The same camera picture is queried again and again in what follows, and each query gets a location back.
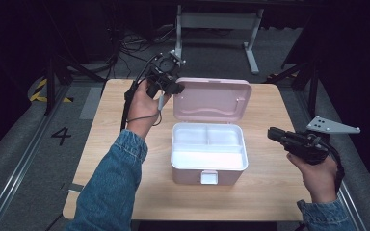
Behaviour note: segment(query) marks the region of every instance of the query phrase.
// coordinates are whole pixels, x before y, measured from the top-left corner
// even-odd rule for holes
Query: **box lid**
[[[176,82],[185,89],[173,96],[173,115],[183,121],[235,122],[251,97],[246,80],[181,77]]]

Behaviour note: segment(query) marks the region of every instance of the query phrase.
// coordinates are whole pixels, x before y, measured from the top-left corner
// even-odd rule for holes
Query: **right hand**
[[[302,173],[305,187],[313,203],[329,203],[337,199],[335,192],[336,162],[329,156],[318,165],[310,165],[305,160],[291,153],[287,159]]]

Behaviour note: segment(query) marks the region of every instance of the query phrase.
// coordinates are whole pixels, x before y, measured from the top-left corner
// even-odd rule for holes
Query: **denim jacket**
[[[122,130],[77,199],[77,208],[66,230],[130,230],[141,165],[147,154],[143,139]],[[340,204],[298,202],[309,230],[352,230]]]

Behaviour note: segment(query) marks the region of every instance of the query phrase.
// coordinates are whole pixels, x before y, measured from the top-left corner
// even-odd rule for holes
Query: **yellow tape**
[[[30,98],[31,101],[39,101],[39,102],[47,102],[47,97],[41,97],[40,92],[43,89],[43,87],[46,85],[47,79],[43,77],[38,86],[35,89],[35,92],[33,93],[32,97]],[[72,103],[74,101],[73,97],[66,97],[63,102],[65,103]]]

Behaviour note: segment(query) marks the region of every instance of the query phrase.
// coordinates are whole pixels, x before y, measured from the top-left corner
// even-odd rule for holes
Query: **printed number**
[[[70,138],[71,135],[67,134],[68,128],[64,127],[59,132],[56,132],[52,135],[52,138],[62,138],[60,140],[60,146],[63,145],[63,142],[65,141],[65,138]]]

